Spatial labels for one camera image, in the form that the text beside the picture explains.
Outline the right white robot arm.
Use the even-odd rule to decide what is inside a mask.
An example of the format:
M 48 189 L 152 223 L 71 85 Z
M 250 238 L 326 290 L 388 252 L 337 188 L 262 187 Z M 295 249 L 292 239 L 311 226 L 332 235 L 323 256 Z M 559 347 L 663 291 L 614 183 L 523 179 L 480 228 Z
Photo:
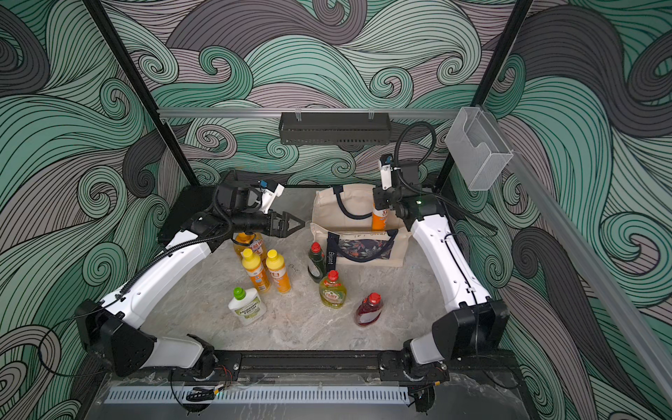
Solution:
M 427 258 L 446 314 L 428 334 L 405 344 L 412 367 L 479 356 L 498 348 L 509 308 L 493 299 L 470 268 L 456 241 L 446 206 L 427 195 L 375 187 L 374 208 L 394 209 Z

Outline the orange bottle yellow cap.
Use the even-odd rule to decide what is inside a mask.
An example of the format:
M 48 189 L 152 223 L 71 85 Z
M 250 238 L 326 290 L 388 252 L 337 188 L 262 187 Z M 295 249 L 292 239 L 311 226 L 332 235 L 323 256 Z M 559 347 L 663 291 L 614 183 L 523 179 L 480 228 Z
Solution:
M 388 208 L 374 208 L 372 211 L 372 226 L 373 231 L 385 231 L 387 229 L 387 219 L 389 215 Z
M 267 252 L 266 267 L 269 271 L 269 278 L 280 293 L 287 293 L 292 289 L 285 258 L 277 250 Z
M 241 262 L 243 268 L 248 273 L 255 288 L 261 293 L 268 292 L 271 289 L 271 283 L 266 276 L 264 264 L 260 255 L 250 248 L 245 248 L 241 256 L 243 257 Z

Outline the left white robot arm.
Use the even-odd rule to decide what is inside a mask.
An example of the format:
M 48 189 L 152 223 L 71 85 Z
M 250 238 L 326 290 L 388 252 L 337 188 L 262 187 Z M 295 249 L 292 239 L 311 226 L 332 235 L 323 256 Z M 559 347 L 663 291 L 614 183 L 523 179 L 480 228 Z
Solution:
M 198 381 L 215 372 L 214 347 L 190 334 L 185 339 L 155 337 L 141 327 L 155 306 L 194 266 L 239 232 L 287 238 L 306 225 L 288 212 L 214 215 L 199 212 L 131 280 L 100 301 L 87 299 L 75 311 L 77 332 L 86 353 L 104 369 L 126 377 L 141 369 L 182 369 Z

